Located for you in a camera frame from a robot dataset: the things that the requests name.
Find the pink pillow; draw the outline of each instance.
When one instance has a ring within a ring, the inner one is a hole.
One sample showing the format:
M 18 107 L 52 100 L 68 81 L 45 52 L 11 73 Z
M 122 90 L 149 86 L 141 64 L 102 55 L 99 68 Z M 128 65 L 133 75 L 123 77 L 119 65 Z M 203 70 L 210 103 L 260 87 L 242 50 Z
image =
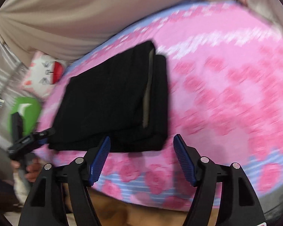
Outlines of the pink pillow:
M 50 95 L 66 67 L 66 61 L 54 59 L 37 51 L 32 59 L 29 71 L 21 83 L 21 89 L 44 100 Z

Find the silver screw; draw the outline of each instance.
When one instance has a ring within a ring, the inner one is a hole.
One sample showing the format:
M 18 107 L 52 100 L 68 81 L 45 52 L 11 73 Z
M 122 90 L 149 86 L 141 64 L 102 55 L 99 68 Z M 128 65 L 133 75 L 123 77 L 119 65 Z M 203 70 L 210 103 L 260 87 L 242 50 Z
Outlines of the silver screw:
M 209 158 L 203 156 L 203 157 L 200 158 L 200 161 L 202 161 L 203 163 L 208 163 L 210 160 L 209 160 Z
M 51 168 L 51 164 L 49 164 L 49 163 L 44 166 L 45 170 L 49 170 L 50 168 Z
M 235 169 L 239 169 L 239 168 L 240 168 L 240 165 L 239 165 L 238 163 L 233 163 L 233 167 L 234 167 Z
M 83 161 L 84 161 L 84 158 L 82 158 L 82 157 L 75 159 L 76 164 L 81 164 L 81 163 L 83 163 Z

